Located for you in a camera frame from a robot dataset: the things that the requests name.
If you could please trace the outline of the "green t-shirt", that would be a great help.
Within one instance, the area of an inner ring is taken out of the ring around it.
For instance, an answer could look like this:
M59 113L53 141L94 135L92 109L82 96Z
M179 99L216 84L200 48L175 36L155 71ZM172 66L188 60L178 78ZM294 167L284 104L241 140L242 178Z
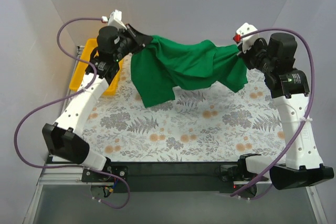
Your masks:
M146 108L175 99L173 88L198 90L220 82L232 92L247 84L247 68L236 45L210 40L183 45L160 36L131 57L131 80Z

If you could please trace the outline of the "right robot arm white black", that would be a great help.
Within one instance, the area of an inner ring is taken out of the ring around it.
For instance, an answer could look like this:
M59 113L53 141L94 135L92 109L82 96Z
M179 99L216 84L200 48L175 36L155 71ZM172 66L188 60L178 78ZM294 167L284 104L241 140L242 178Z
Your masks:
M265 76L265 84L280 115L285 135L286 161L266 161L262 156L249 156L238 166L238 176L251 180L264 173L278 189L309 187L334 178L334 170L325 166L317 150L311 119L313 86L305 73L294 67L297 42L293 35L274 33L266 42L258 34L237 34L239 54L248 69Z

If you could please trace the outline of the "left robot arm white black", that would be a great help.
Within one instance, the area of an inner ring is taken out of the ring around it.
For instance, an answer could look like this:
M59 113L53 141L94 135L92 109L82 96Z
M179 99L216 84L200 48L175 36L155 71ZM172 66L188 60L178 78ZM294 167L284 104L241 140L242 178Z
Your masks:
M138 32L131 25L124 29L105 26L99 30L80 93L53 124L45 124L42 129L50 154L94 169L93 175L100 182L111 178L107 158L93 151L82 139L83 128L94 105L120 70L119 62L128 54L141 52L152 40L152 36Z

